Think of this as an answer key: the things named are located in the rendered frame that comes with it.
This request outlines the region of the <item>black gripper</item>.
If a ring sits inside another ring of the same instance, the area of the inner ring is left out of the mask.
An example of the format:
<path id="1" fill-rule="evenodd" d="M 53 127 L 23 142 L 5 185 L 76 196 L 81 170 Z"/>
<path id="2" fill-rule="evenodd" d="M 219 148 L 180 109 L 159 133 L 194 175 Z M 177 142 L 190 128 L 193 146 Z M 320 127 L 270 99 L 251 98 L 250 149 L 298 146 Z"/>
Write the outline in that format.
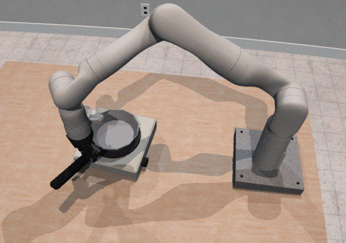
<path id="1" fill-rule="evenodd" d="M 97 157 L 101 154 L 102 148 L 96 147 L 94 141 L 92 140 L 94 136 L 93 130 L 91 129 L 91 133 L 82 140 L 72 140 L 67 135 L 66 137 L 72 143 L 74 148 L 78 148 L 81 154 L 88 154 L 90 161 L 94 163 L 97 160 Z"/>

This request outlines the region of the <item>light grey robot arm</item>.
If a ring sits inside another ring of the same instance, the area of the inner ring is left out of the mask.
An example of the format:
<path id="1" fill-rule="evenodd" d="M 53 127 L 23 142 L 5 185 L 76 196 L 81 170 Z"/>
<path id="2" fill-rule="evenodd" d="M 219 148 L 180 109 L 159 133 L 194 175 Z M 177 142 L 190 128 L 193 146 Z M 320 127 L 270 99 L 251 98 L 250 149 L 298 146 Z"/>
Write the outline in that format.
<path id="1" fill-rule="evenodd" d="M 68 137 L 82 140 L 91 133 L 91 124 L 104 123 L 104 116 L 82 101 L 97 84 L 161 41 L 189 51 L 229 82 L 260 88 L 273 97 L 274 116 L 268 118 L 252 160 L 260 170 L 278 169 L 293 135 L 308 115 L 304 88 L 172 3 L 156 7 L 131 31 L 82 61 L 76 78 L 66 71 L 57 71 L 50 77 L 49 90 Z"/>

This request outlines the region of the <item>grey frying pan with black handle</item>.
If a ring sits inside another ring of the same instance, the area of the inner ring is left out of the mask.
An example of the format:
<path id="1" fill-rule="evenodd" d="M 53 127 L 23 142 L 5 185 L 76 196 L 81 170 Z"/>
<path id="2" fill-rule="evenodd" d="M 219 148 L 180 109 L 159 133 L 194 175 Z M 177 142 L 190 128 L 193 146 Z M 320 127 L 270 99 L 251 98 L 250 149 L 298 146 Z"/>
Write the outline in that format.
<path id="1" fill-rule="evenodd" d="M 100 146 L 106 151 L 120 151 L 127 148 L 138 135 L 139 122 L 134 114 L 124 109 L 109 109 L 101 114 L 105 122 L 91 124 L 96 147 Z M 55 179 L 64 185 L 89 161 L 88 154 L 82 154 Z"/>

